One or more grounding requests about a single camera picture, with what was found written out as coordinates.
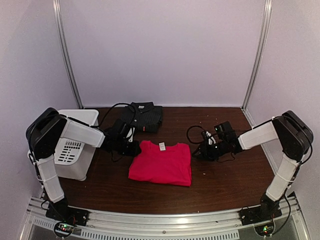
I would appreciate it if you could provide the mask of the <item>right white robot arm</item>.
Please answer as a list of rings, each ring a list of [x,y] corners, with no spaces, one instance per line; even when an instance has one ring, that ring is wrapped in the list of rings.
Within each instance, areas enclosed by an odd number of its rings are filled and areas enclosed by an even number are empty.
[[[256,210],[259,220],[268,220],[276,212],[275,205],[294,183],[300,168],[311,158],[313,131],[291,110],[248,130],[234,129],[229,121],[215,125],[214,130],[214,133],[202,130],[202,141],[195,143],[197,148],[192,157],[218,161],[226,154],[236,155],[257,146],[278,143],[281,159],[272,182],[261,197],[261,206]]]

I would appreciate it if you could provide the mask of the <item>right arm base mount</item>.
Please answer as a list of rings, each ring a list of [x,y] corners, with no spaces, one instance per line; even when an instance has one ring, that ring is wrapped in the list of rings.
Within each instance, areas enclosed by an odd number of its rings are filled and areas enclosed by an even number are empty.
[[[243,207],[239,212],[243,226],[256,224],[281,217],[280,200],[271,200],[266,194],[260,198],[260,205],[254,207]]]

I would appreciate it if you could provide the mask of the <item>dark pinstriped shirt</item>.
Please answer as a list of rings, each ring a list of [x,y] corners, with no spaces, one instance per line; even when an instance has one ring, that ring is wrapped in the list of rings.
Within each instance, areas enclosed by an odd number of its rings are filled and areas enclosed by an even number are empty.
[[[157,133],[163,122],[163,107],[153,102],[132,102],[124,108],[120,119],[137,132]]]

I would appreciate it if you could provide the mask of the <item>red garment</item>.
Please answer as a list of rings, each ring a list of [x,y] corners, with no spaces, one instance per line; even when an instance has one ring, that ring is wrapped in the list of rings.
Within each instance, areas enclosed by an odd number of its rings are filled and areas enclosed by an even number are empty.
[[[186,143],[166,146],[149,140],[140,143],[141,153],[128,171],[134,181],[190,187],[192,185],[191,151]]]

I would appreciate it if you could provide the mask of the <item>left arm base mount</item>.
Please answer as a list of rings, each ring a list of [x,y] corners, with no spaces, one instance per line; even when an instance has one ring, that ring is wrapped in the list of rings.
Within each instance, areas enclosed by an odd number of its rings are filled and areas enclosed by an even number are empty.
[[[89,211],[69,206],[68,200],[64,197],[57,202],[48,201],[48,209],[45,216],[70,225],[86,226]]]

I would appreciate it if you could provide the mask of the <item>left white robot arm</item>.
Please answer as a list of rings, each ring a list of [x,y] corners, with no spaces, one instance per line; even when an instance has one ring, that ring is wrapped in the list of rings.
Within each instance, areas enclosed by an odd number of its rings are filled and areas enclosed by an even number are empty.
[[[97,149],[136,157],[140,144],[133,139],[135,128],[118,119],[106,130],[98,126],[95,109],[47,108],[27,129],[30,160],[39,182],[61,222],[72,218],[62,202],[66,198],[60,178],[85,181]]]

